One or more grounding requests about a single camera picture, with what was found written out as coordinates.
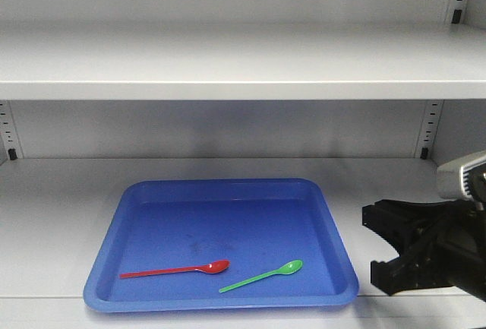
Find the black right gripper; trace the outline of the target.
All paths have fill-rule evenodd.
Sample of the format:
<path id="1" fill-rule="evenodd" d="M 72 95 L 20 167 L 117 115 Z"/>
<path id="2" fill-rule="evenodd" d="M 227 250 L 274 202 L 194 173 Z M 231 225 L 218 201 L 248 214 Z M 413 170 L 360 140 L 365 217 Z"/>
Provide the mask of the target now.
<path id="1" fill-rule="evenodd" d="M 370 263 L 371 284 L 388 296 L 455 286 L 485 300 L 485 211 L 471 201 L 381 200 L 361 211 L 362 225 L 390 245 L 391 261 Z"/>

